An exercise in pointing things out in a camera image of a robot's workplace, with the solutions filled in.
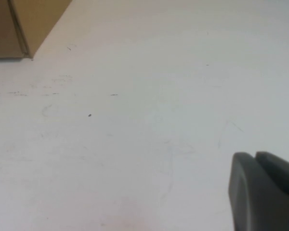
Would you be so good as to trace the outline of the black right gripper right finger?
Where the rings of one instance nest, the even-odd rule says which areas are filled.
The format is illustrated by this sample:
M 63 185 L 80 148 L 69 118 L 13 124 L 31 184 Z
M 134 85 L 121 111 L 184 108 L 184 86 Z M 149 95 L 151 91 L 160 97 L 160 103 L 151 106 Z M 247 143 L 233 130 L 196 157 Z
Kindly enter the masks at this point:
M 289 192 L 289 162 L 269 152 L 257 152 L 255 159 L 284 192 Z

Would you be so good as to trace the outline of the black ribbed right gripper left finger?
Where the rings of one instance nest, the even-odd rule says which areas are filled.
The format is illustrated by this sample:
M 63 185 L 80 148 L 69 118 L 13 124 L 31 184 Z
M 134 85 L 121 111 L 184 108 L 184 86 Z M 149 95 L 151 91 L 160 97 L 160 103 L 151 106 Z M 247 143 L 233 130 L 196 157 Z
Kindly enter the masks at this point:
M 289 192 L 270 178 L 255 156 L 235 153 L 228 188 L 236 231 L 289 231 Z

